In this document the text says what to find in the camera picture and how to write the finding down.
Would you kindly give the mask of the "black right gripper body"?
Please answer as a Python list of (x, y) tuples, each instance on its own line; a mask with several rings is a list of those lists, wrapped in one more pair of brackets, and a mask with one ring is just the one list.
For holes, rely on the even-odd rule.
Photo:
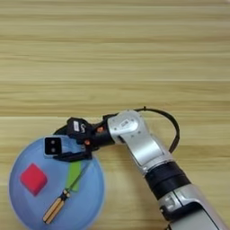
[(99, 149), (102, 146), (114, 145), (115, 141), (109, 131), (108, 119), (103, 118), (101, 122), (96, 124), (88, 123), (85, 128), (83, 143), (92, 150)]

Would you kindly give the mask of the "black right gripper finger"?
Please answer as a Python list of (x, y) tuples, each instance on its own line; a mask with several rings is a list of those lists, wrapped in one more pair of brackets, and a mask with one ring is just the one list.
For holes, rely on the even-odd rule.
[(91, 152), (78, 152), (78, 153), (72, 153), (72, 152), (67, 152), (63, 153), (61, 155), (55, 155), (54, 159), (62, 162), (78, 162), (82, 160), (91, 160), (93, 158)]
[(54, 135), (66, 135), (68, 131), (68, 125), (65, 125), (54, 132)]

